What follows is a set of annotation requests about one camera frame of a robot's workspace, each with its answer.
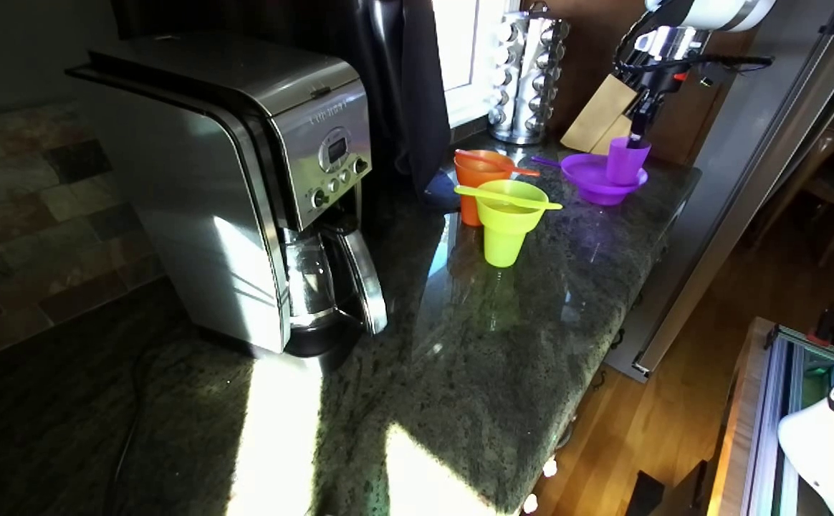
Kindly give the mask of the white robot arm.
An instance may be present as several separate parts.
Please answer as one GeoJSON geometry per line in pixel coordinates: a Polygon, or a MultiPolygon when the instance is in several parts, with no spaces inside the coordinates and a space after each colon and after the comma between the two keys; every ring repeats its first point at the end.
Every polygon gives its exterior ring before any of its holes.
{"type": "Polygon", "coordinates": [[[628,144],[641,146],[661,101],[694,65],[707,64],[715,31],[751,31],[776,0],[641,0],[641,17],[621,34],[614,75],[637,91],[628,144]]]}

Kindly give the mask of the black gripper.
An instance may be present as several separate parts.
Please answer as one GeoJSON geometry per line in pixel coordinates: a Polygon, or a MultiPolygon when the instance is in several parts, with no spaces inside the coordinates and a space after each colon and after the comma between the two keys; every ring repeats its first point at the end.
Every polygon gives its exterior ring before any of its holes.
{"type": "Polygon", "coordinates": [[[631,144],[644,146],[649,117],[661,101],[677,91],[690,71],[758,71],[770,57],[713,54],[710,34],[690,25],[644,25],[631,28],[616,54],[614,75],[637,91],[631,114],[631,144]]]}

